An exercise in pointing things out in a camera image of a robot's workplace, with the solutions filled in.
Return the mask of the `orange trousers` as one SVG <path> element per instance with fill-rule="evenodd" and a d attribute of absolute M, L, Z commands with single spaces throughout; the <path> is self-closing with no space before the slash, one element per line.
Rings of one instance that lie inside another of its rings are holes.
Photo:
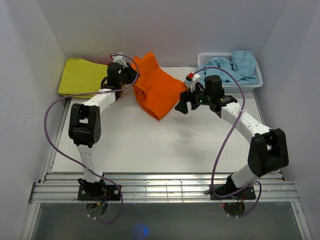
<path fill-rule="evenodd" d="M 155 55 L 135 56 L 131 67 L 139 68 L 139 78 L 133 85 L 137 103 L 151 117 L 160 121 L 180 100 L 180 93 L 188 89 L 184 82 L 163 71 Z"/>

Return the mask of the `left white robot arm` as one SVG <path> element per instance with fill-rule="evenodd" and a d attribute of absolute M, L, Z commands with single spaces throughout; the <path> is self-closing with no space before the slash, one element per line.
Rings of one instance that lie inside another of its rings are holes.
<path fill-rule="evenodd" d="M 101 113 L 120 98 L 124 87 L 131 85 L 136 77 L 137 72 L 129 63 L 110 63 L 98 93 L 71 107 L 68 135 L 76 145 L 83 165 L 83 178 L 78 182 L 95 200 L 106 195 L 104 180 L 100 178 L 103 175 L 101 163 L 94 157 L 102 134 Z"/>

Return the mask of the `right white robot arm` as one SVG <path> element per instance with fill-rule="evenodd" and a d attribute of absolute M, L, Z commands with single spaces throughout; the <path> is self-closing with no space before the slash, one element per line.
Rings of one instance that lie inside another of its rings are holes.
<path fill-rule="evenodd" d="M 225 184 L 212 188 L 216 198 L 237 199 L 260 177 L 278 171 L 289 165 L 286 134 L 280 128 L 272 129 L 259 122 L 243 110 L 244 104 L 233 96 L 226 95 L 222 80 L 217 75 L 205 77 L 200 83 L 200 75 L 190 73 L 186 77 L 189 88 L 180 93 L 175 110 L 187 114 L 199 106 L 208 106 L 221 119 L 232 125 L 249 143 L 247 164 L 227 177 Z"/>

